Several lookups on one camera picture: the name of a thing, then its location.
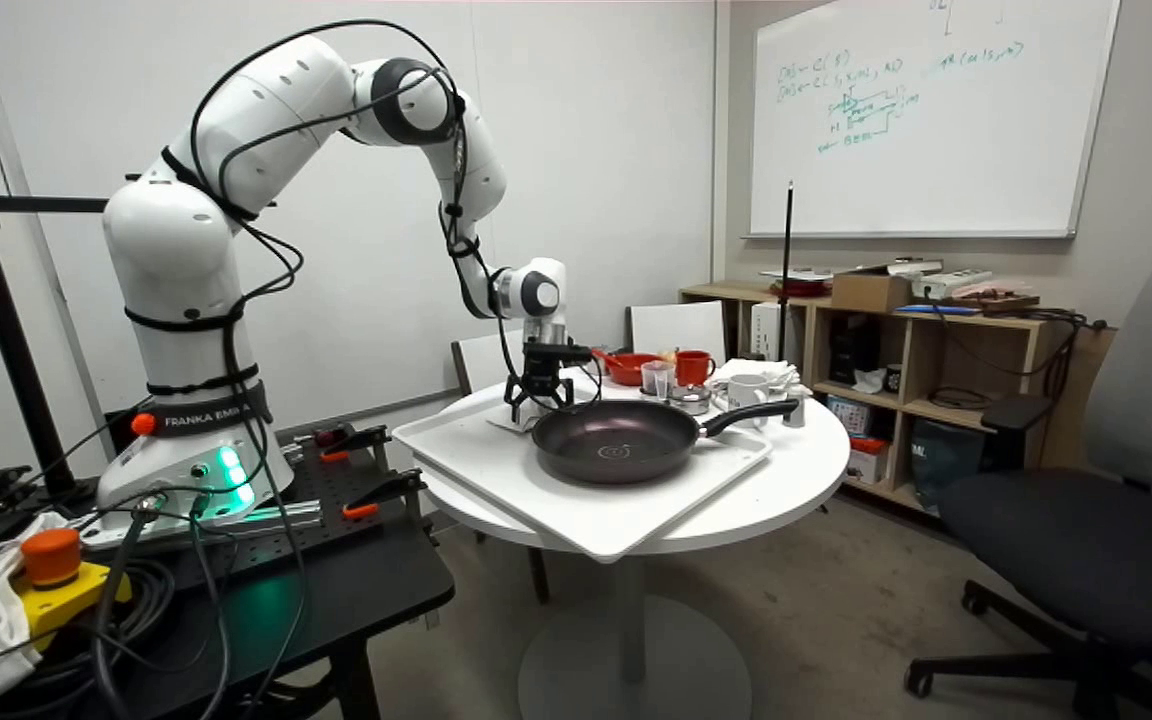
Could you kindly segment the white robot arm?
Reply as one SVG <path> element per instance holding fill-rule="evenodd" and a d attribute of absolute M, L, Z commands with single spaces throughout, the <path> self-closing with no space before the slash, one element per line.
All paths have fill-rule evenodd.
<path fill-rule="evenodd" d="M 480 220 L 504 200 L 504 172 L 472 100 L 432 52 L 352 64 L 308 28 L 228 68 L 184 136 L 104 204 L 148 380 L 132 444 L 96 480 L 104 508 L 176 500 L 244 512 L 292 484 L 268 440 L 264 380 L 244 332 L 256 292 L 236 272 L 236 244 L 332 136 L 428 160 L 464 308 L 524 328 L 524 368 L 508 396 L 560 388 L 544 356 L 568 340 L 564 268 L 544 256 L 520 268 L 484 260 Z"/>

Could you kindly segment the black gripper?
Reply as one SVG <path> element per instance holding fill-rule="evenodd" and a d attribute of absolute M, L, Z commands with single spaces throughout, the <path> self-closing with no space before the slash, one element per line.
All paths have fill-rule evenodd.
<path fill-rule="evenodd" d="M 560 380 L 560 372 L 568 364 L 588 364 L 588 360 L 592 360 L 592 352 L 584 344 L 572 344 L 572 340 L 564 340 L 564 344 L 528 340 L 524 344 L 524 376 L 520 376 L 520 384 L 528 392 L 544 392 L 548 408 L 572 408 L 576 404 L 576 384 Z M 520 384 L 508 384 L 508 392 L 504 392 L 512 424 L 524 424 L 524 420 L 536 416 L 532 412 L 532 396 Z"/>

